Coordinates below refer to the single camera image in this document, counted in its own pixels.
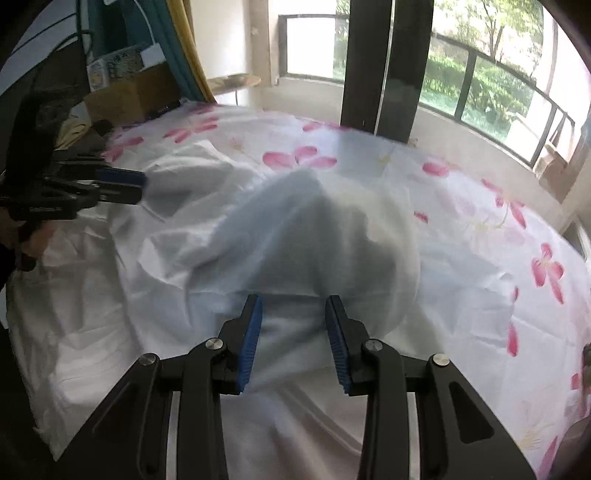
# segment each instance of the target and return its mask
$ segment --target pink flower print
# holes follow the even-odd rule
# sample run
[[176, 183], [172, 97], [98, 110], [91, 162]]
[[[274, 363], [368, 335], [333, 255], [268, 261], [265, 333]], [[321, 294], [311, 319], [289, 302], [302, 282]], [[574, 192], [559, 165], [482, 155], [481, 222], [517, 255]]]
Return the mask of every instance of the pink flower print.
[[217, 128], [217, 124], [215, 122], [218, 120], [218, 117], [212, 116], [201, 121], [193, 122], [187, 128], [173, 128], [170, 132], [165, 134], [164, 138], [173, 137], [174, 143], [181, 143], [188, 139], [191, 134], [199, 134], [201, 132], [215, 130]]
[[512, 323], [509, 324], [509, 336], [507, 339], [507, 352], [511, 356], [517, 356], [519, 352], [519, 342], [517, 339], [517, 330], [515, 329], [515, 325]]
[[552, 468], [552, 462], [554, 462], [554, 454], [556, 453], [556, 447], [558, 446], [558, 437], [554, 437], [554, 440], [550, 443], [548, 450], [542, 457], [540, 468], [538, 469], [538, 479], [545, 480], [550, 474]]
[[450, 172], [462, 171], [462, 168], [457, 163], [454, 163], [452, 161], [448, 161], [445, 158], [433, 156], [433, 155], [428, 155], [427, 158], [429, 159], [429, 163], [434, 163], [436, 165], [441, 165], [441, 164], [445, 165], [449, 169]]
[[267, 152], [262, 156], [262, 161], [273, 170], [292, 169], [296, 166], [330, 168], [336, 165], [334, 157], [318, 156], [316, 147], [298, 147], [293, 153]]
[[308, 123], [306, 123], [301, 129], [304, 132], [313, 132], [314, 130], [318, 130], [319, 128], [328, 128], [330, 130], [351, 130], [349, 127], [344, 127], [342, 125], [337, 125], [337, 124], [333, 124], [331, 122], [317, 122], [315, 120], [311, 120]]
[[535, 286], [543, 287], [546, 277], [550, 282], [552, 293], [561, 305], [564, 304], [560, 279], [564, 275], [564, 267], [559, 262], [551, 262], [552, 249], [549, 244], [542, 244], [542, 258], [531, 261], [531, 271], [534, 274]]
[[423, 172], [433, 177], [446, 178], [449, 176], [450, 168], [447, 165], [428, 161], [423, 165]]
[[525, 206], [525, 203], [513, 200], [508, 195], [503, 193], [502, 189], [489, 182], [487, 179], [482, 179], [481, 182], [487, 189], [496, 193], [495, 204], [497, 207], [502, 207], [504, 204], [508, 204], [509, 210], [511, 210], [511, 214], [517, 223], [520, 224], [522, 228], [527, 227], [527, 224], [525, 223], [525, 217], [521, 211], [521, 209]]
[[123, 152], [125, 151], [126, 148], [134, 147], [134, 146], [139, 145], [140, 143], [143, 143], [143, 142], [144, 142], [144, 137], [133, 137], [133, 138], [130, 138], [129, 140], [121, 142], [120, 144], [113, 145], [108, 150], [105, 150], [101, 155], [106, 161], [114, 162], [121, 155], [123, 155]]
[[426, 213], [414, 212], [414, 216], [424, 223], [429, 223], [429, 217]]
[[570, 377], [570, 389], [578, 390], [579, 388], [581, 388], [581, 376], [579, 374], [574, 374]]

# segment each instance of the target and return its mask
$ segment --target white sheet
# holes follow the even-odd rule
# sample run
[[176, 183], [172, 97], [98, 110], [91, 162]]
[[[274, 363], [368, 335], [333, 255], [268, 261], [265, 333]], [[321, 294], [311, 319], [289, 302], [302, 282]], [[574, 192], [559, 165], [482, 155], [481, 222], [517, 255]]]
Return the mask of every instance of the white sheet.
[[[250, 291], [265, 301], [252, 383], [223, 403], [235, 478], [355, 477], [365, 405], [322, 369], [330, 293], [402, 353], [448, 353], [540, 478], [587, 413], [575, 376], [591, 340], [584, 264], [489, 182], [360, 132], [194, 104], [122, 132], [106, 155], [148, 172], [142, 206], [64, 222], [9, 291], [17, 357], [56, 455], [137, 356], [187, 352]], [[540, 267], [553, 269], [545, 288]]]

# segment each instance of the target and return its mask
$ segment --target white wall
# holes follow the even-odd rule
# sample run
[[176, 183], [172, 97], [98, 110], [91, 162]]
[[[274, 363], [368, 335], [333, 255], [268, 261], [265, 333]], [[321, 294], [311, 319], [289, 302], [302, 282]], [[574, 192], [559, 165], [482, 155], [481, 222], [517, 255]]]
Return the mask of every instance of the white wall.
[[[277, 87], [261, 88], [259, 94], [258, 106], [267, 110], [324, 122], [340, 122], [342, 85], [280, 78]], [[569, 213], [564, 212], [562, 206], [540, 187], [531, 170], [471, 129], [419, 107], [411, 139], [420, 150], [456, 163], [472, 177], [486, 177], [525, 202], [553, 227], [560, 229], [566, 223]], [[591, 162], [586, 167], [589, 169], [588, 185], [591, 186]], [[573, 196], [569, 211], [574, 211], [574, 205], [579, 203], [576, 195]]]
[[[251, 72], [248, 0], [191, 0], [195, 45], [207, 78]], [[235, 104], [234, 93], [218, 95]], [[238, 92], [240, 105], [251, 104], [251, 92]]]
[[322, 122], [340, 123], [343, 86], [282, 77], [276, 87], [258, 89], [257, 106]]

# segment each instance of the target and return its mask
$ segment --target cardboard box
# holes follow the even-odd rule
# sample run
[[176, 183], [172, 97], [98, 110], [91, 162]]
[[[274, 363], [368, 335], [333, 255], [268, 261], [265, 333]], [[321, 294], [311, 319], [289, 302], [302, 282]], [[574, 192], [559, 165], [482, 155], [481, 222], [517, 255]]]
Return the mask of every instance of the cardboard box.
[[161, 63], [88, 94], [84, 102], [93, 122], [118, 126], [144, 122], [179, 99], [177, 82], [168, 64]]

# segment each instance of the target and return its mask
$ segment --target window frame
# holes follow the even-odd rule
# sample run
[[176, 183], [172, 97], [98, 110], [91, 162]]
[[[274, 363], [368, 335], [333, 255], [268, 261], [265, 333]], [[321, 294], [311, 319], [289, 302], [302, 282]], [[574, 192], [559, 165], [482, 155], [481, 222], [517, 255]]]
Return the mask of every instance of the window frame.
[[[287, 42], [288, 42], [287, 21], [290, 18], [334, 18], [334, 19], [346, 20], [349, 18], [349, 16], [348, 15], [341, 15], [341, 14], [279, 15], [278, 16], [278, 24], [277, 24], [277, 26], [278, 26], [278, 43], [279, 43], [279, 76], [280, 77], [295, 78], [295, 79], [302, 79], [302, 80], [316, 80], [316, 81], [321, 81], [321, 82], [335, 83], [337, 85], [344, 85], [343, 80], [330, 78], [330, 77], [320, 77], [320, 76], [315, 76], [315, 75], [290, 73], [287, 70]], [[469, 128], [470, 130], [478, 133], [482, 137], [486, 138], [487, 140], [493, 142], [495, 145], [501, 147], [503, 150], [510, 153], [519, 162], [523, 163], [523, 165], [527, 166], [530, 169], [533, 169], [535, 163], [538, 161], [538, 159], [542, 153], [542, 150], [544, 149], [544, 146], [545, 146], [546, 142], [548, 141], [548, 137], [549, 137], [549, 135], [551, 133], [551, 129], [552, 129], [552, 124], [554, 123], [554, 120], [555, 120], [556, 115], [558, 113], [563, 115], [564, 121], [570, 122], [570, 125], [572, 126], [573, 129], [575, 128], [574, 120], [568, 114], [568, 112], [566, 112], [566, 110], [561, 108], [555, 101], [553, 101], [549, 97], [548, 94], [545, 93], [545, 91], [541, 90], [537, 85], [535, 85], [530, 79], [525, 77], [522, 73], [503, 64], [502, 62], [494, 59], [490, 55], [487, 55], [486, 53], [478, 50], [477, 48], [474, 48], [470, 45], [467, 45], [465, 43], [457, 41], [454, 38], [450, 38], [446, 35], [436, 33], [434, 31], [431, 32], [431, 38], [435, 38], [436, 40], [445, 42], [445, 43], [450, 44], [454, 47], [461, 48], [462, 50], [465, 50], [467, 52], [468, 57], [467, 57], [467, 62], [466, 62], [466, 70], [464, 71], [464, 78], [463, 78], [463, 82], [462, 82], [462, 87], [460, 88], [460, 95], [459, 95], [459, 98], [457, 101], [456, 111], [455, 111], [454, 115], [450, 115], [449, 113], [442, 111], [438, 108], [435, 108], [431, 105], [428, 105], [426, 103], [419, 102], [419, 105], [421, 107], [423, 107], [429, 111], [432, 111], [438, 115], [441, 115], [445, 118], [448, 118], [448, 119], [454, 121], [455, 123], [457, 123], [463, 127]], [[536, 149], [534, 150], [534, 153], [531, 158], [527, 159], [527, 158], [523, 157], [522, 155], [520, 155], [516, 151], [514, 151], [512, 148], [508, 147], [502, 141], [496, 139], [495, 137], [489, 135], [488, 133], [486, 133], [486, 132], [480, 130], [479, 128], [474, 127], [473, 125], [468, 124], [462, 120], [462, 116], [463, 116], [464, 111], [466, 109], [466, 103], [467, 103], [468, 96], [470, 93], [470, 86], [472, 85], [472, 80], [474, 78], [476, 61], [478, 58], [484, 59], [484, 60], [490, 62], [491, 64], [493, 64], [494, 66], [505, 70], [511, 76], [513, 76], [516, 79], [523, 82], [527, 87], [531, 88], [535, 93], [539, 94], [544, 100], [546, 100], [547, 102], [550, 103], [550, 105], [551, 105], [550, 113], [548, 114], [548, 118], [546, 120], [544, 131], [541, 134], [538, 145], [536, 146]]]

